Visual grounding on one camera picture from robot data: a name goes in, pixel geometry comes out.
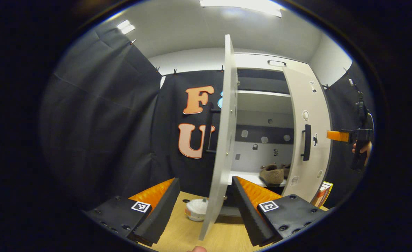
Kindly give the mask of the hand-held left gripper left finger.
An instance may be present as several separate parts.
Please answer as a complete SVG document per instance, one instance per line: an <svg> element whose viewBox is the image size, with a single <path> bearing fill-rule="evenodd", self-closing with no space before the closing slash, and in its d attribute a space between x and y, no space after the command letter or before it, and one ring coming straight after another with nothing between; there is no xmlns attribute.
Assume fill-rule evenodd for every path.
<svg viewBox="0 0 412 252"><path fill-rule="evenodd" d="M151 247L165 231L179 193L179 179L172 178L131 197L114 196L83 213L115 236Z"/></svg>

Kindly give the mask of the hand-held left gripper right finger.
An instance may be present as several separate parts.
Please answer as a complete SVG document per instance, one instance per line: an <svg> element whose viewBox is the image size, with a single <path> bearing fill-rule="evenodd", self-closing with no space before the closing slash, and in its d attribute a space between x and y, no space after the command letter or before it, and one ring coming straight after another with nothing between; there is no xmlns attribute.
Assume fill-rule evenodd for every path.
<svg viewBox="0 0 412 252"><path fill-rule="evenodd" d="M253 246L263 247L289 239L329 213L296 194L280 196L238 176L233 176L232 188Z"/></svg>

